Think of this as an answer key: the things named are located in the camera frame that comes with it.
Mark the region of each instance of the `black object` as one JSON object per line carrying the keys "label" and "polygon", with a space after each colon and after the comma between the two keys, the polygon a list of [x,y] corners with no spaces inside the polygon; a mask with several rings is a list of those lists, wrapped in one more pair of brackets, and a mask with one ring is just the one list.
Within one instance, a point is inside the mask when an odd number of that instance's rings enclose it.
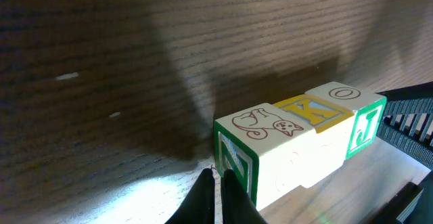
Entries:
{"label": "black object", "polygon": [[215,220],[215,179],[211,169],[204,169],[180,207],[166,224],[213,224]]}
{"label": "black object", "polygon": [[423,188],[422,195],[412,214],[405,221],[406,224],[432,224],[433,223],[433,172],[419,184]]}
{"label": "black object", "polygon": [[423,189],[418,185],[407,183],[369,224],[403,223],[416,207],[422,192]]}
{"label": "black object", "polygon": [[[433,169],[433,141],[428,129],[433,122],[433,82],[379,93],[387,97],[377,136]],[[410,126],[406,126],[414,114]],[[416,130],[422,114],[425,118]]]}
{"label": "black object", "polygon": [[[166,222],[214,223],[215,179],[211,169],[204,169],[179,209]],[[221,178],[221,200],[223,203],[224,224],[266,224],[250,197],[243,189],[233,170],[226,170]]]}
{"label": "black object", "polygon": [[265,224],[233,170],[226,170],[221,178],[221,200],[224,224]]}

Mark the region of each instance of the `wooden block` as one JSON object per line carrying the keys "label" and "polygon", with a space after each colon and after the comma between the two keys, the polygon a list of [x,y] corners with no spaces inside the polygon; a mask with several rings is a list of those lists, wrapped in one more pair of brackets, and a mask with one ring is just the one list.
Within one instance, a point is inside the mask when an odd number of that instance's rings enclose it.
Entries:
{"label": "wooden block", "polygon": [[214,122],[216,169],[233,169],[258,210],[299,186],[316,132],[271,104]]}
{"label": "wooden block", "polygon": [[311,95],[299,95],[274,104],[278,108],[296,115],[314,127],[317,138],[302,178],[303,187],[311,187],[343,165],[350,134],[355,121],[354,114],[340,106]]}
{"label": "wooden block", "polygon": [[327,83],[305,93],[346,108],[355,114],[346,159],[373,142],[385,108],[386,97],[337,82]]}

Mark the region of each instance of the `cat drawing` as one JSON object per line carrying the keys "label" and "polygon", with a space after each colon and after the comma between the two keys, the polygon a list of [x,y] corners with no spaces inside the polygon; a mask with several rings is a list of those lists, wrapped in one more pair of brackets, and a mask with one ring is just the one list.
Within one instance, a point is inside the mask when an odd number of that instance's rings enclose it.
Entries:
{"label": "cat drawing", "polygon": [[247,131],[246,135],[252,139],[264,139],[268,136],[267,130],[278,130],[291,137],[294,131],[302,131],[299,125],[279,116],[265,111],[263,108],[253,109],[231,119],[235,127]]}

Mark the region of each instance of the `wooden table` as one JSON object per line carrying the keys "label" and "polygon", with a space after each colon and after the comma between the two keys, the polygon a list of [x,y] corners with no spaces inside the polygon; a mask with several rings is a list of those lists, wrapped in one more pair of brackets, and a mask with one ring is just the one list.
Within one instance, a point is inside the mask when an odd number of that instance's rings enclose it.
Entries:
{"label": "wooden table", "polygon": [[[431,3],[1,0],[0,223],[165,221],[212,164],[215,118],[433,80]],[[354,223],[425,174],[376,142],[263,215]]]}

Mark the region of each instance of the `green block border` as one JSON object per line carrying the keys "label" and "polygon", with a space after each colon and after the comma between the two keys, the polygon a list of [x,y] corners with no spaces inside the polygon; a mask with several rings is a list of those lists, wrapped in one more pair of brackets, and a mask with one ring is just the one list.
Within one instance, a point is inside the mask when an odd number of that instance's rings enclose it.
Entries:
{"label": "green block border", "polygon": [[[359,147],[358,149],[356,149],[355,151],[353,151],[352,153],[350,153],[350,148],[351,148],[352,144],[355,143],[355,141],[356,141],[356,140],[353,139],[353,136],[355,135],[356,125],[358,124],[359,115],[363,114],[366,111],[370,111],[373,108],[377,108],[380,105],[383,105],[383,107],[382,107],[382,111],[380,112],[380,115],[379,115],[378,124],[376,125],[376,128],[374,129],[373,138],[370,141],[368,141],[367,143],[364,143],[362,147]],[[372,103],[371,105],[368,105],[368,106],[362,108],[361,110],[359,110],[357,112],[356,118],[355,118],[355,122],[353,124],[353,130],[352,130],[352,133],[350,134],[349,145],[347,147],[346,160],[349,159],[350,157],[354,156],[355,154],[358,154],[365,147],[367,147],[371,143],[373,143],[373,141],[374,141],[374,139],[376,137],[376,133],[378,132],[378,129],[379,129],[380,121],[382,120],[382,117],[383,117],[383,114],[384,114],[384,111],[385,111],[385,106],[386,106],[386,97],[383,97],[382,99],[379,99],[378,101]]]}
{"label": "green block border", "polygon": [[257,203],[257,182],[258,182],[258,156],[256,152],[251,150],[246,144],[240,141],[235,135],[230,133],[225,127],[221,126],[217,121],[214,121],[214,146],[215,146],[215,164],[216,171],[218,171],[221,177],[224,176],[224,173],[220,171],[221,166],[219,159],[219,149],[218,142],[219,137],[218,134],[222,133],[225,137],[229,138],[235,145],[237,145],[241,150],[245,152],[245,154],[249,155],[252,159],[252,183],[251,183],[251,201],[256,206]]}

